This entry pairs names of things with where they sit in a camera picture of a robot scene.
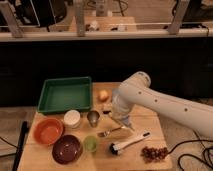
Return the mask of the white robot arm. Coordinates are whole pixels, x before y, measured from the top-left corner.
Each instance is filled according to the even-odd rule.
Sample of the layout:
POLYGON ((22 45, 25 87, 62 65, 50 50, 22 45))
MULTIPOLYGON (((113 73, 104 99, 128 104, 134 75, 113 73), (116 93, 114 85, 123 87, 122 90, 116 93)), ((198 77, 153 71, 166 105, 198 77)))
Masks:
POLYGON ((128 121, 134 105, 144 106, 213 139, 213 106, 150 89, 151 79, 139 71, 120 83, 112 96, 112 117, 128 121))

